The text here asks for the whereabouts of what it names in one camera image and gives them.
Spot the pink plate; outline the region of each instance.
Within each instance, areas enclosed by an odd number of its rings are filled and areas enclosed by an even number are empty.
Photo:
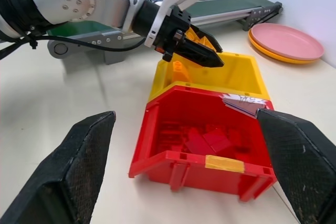
[[[289,59],[316,60],[324,54],[316,39],[288,26],[263,23],[252,27],[251,32],[262,47]]]

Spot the yellow plastic bin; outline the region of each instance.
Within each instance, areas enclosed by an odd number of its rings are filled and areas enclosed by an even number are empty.
[[[177,54],[171,62],[161,60],[149,101],[175,85],[270,100],[254,57],[230,52],[218,55],[225,64],[221,68],[204,68]]]

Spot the green conveyor belt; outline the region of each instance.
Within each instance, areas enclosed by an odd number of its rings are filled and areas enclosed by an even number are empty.
[[[202,17],[219,13],[228,13],[236,10],[257,8],[260,6],[271,5],[268,0],[208,0],[199,1],[189,7],[187,11],[192,17]],[[102,25],[93,21],[84,21],[79,23],[68,22],[57,28],[48,31],[49,35],[70,37],[92,33],[95,31],[114,30],[109,26]]]

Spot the white table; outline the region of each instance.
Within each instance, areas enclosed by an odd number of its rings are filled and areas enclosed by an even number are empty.
[[[294,66],[264,58],[247,42],[240,26],[209,30],[225,51],[254,55],[275,109],[310,120],[336,140],[333,83],[336,70],[323,61]],[[106,173],[92,224],[211,223],[294,224],[297,220],[276,186],[260,198],[240,203],[237,196],[128,178],[144,108],[160,54],[135,50],[122,63],[106,66],[101,56],[68,59],[68,73],[52,58],[46,42],[25,45],[0,62],[0,215],[37,165],[76,122],[116,110]]]

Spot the stacked plates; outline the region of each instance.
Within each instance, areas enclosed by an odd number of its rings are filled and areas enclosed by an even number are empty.
[[[252,45],[262,53],[289,63],[312,63],[324,54],[323,46],[316,39],[279,24],[255,25],[248,32],[248,38]]]

